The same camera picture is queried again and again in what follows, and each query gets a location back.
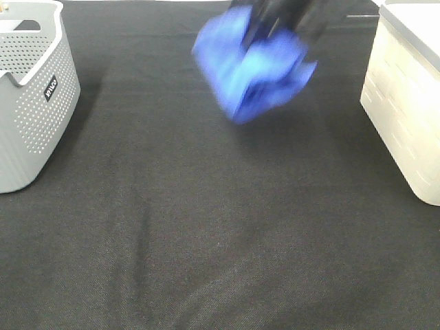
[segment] black tablecloth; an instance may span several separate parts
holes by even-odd
[[[227,6],[65,4],[82,93],[0,196],[0,329],[440,327],[440,209],[359,103],[377,8],[334,2],[307,88],[235,126],[190,56]]]

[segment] white storage bin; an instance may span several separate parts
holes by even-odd
[[[440,206],[440,1],[385,1],[361,103],[422,201]]]
[[[62,9],[57,1],[3,1],[0,21],[36,21],[40,30],[0,30],[0,193],[35,179],[78,101]]]

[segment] perforated basket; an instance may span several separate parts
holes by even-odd
[[[0,22],[40,25],[36,31],[0,28],[0,193],[34,181],[78,102],[62,9],[57,1],[11,0],[0,10]]]

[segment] black fabric surface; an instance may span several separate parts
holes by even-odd
[[[440,327],[440,208],[359,103],[377,8],[333,2],[307,88],[234,126],[190,56],[227,6],[65,4],[82,94],[0,195],[0,329]]]

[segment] basket handle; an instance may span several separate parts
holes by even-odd
[[[55,36],[55,34],[61,33],[62,9],[62,3],[52,0],[0,0],[0,21],[36,21],[41,29],[32,32]],[[9,34],[22,32],[24,31],[8,31]]]

